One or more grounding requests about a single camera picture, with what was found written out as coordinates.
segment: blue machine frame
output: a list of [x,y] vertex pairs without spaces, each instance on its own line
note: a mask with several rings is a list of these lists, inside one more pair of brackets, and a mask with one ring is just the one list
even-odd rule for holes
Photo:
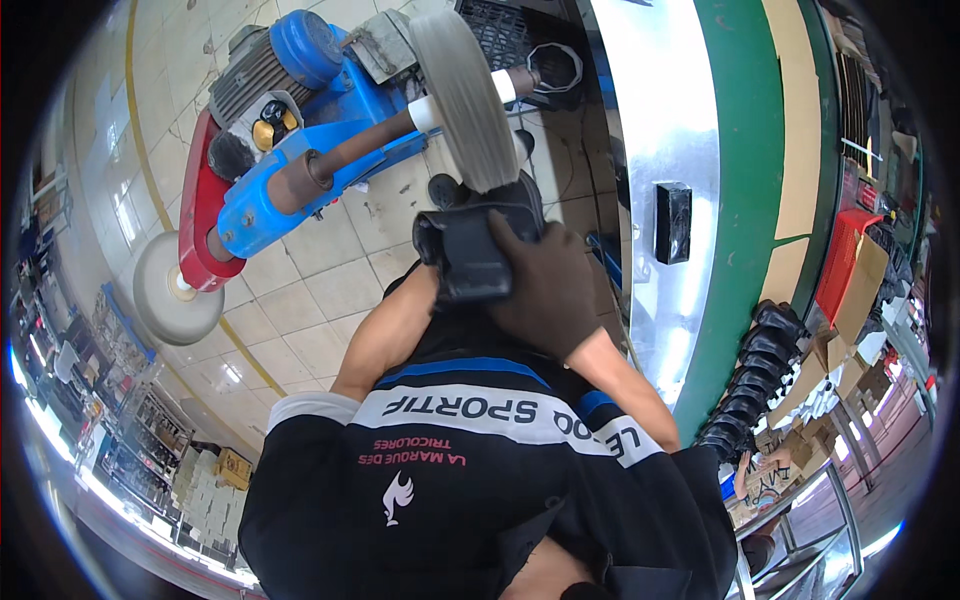
[[[347,36],[339,27],[329,27],[338,42]],[[423,152],[427,136],[420,132],[408,133],[334,173],[330,191],[293,215],[281,214],[267,196],[267,180],[297,156],[311,148],[329,152],[406,107],[401,90],[393,85],[375,84],[362,66],[344,56],[340,73],[300,109],[304,123],[316,125],[284,138],[224,196],[225,206],[217,220],[224,247],[234,256],[250,258],[339,198],[346,188]]]

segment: black wax block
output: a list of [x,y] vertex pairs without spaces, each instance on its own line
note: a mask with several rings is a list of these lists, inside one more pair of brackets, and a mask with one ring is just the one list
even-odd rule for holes
[[690,258],[693,190],[683,183],[657,184],[657,260],[672,265]]

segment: yellow floor line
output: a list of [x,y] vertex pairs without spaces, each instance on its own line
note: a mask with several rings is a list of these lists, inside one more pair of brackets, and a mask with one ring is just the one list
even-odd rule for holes
[[[127,105],[130,111],[130,128],[131,133],[133,134],[133,146],[136,148],[136,155],[140,160],[140,168],[143,170],[143,179],[147,183],[147,191],[150,193],[150,200],[154,204],[156,209],[156,214],[160,218],[160,224],[163,225],[164,231],[174,231],[176,228],[174,224],[170,221],[170,216],[167,214],[166,207],[163,205],[163,200],[160,198],[160,190],[156,187],[156,180],[154,179],[154,172],[150,168],[150,157],[147,154],[147,144],[143,141],[143,130],[140,129],[140,113],[137,111],[136,106],[136,91],[133,88],[133,22],[136,16],[136,5],[137,0],[132,0],[130,4],[130,17],[127,21],[127,48],[126,48],[126,60],[124,66],[124,76],[127,78]],[[227,322],[226,317],[220,318],[220,327],[224,330],[224,333],[227,334],[227,337],[233,342],[240,353],[244,358],[247,359],[247,362],[250,363],[253,370],[256,371],[256,374],[260,375],[263,380],[267,383],[271,389],[274,390],[280,397],[286,396],[286,393],[283,391],[283,388],[280,387],[276,381],[270,377],[270,374],[263,368],[263,365],[253,357],[250,350],[247,346],[240,340],[240,337],[236,334],[236,331],[233,330],[233,327]],[[218,424],[223,425],[227,430],[232,431],[233,428],[227,425],[223,420],[217,416],[216,412],[210,408],[197,394],[187,385],[186,381],[183,380],[183,377],[174,369],[170,361],[166,360],[162,354],[160,358],[163,359],[163,362],[166,363],[167,369],[177,378],[180,384],[183,385],[183,388],[190,393],[190,395],[197,399],[210,414],[214,415],[215,419],[219,421]]]

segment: black plastic crate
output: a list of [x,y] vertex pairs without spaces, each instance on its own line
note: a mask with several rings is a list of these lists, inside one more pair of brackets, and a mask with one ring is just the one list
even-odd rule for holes
[[[457,12],[480,42],[491,71],[526,64],[530,51],[548,42],[572,48],[587,69],[590,60],[587,38],[569,21],[492,0],[461,0]],[[569,84],[576,74],[570,56],[555,46],[539,49],[533,56],[532,66],[540,72],[543,81],[555,87]],[[580,82],[566,92],[534,92],[522,100],[550,110],[574,110],[582,99],[583,83]]]

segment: red machine part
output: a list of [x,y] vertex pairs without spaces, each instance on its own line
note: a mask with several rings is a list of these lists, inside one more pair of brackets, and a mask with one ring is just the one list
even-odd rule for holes
[[235,257],[220,262],[206,247],[206,235],[217,227],[224,194],[230,189],[230,183],[217,177],[206,163],[206,150],[219,130],[210,111],[204,108],[193,130],[180,202],[180,271],[183,280],[201,292],[223,288],[247,264],[245,259]]

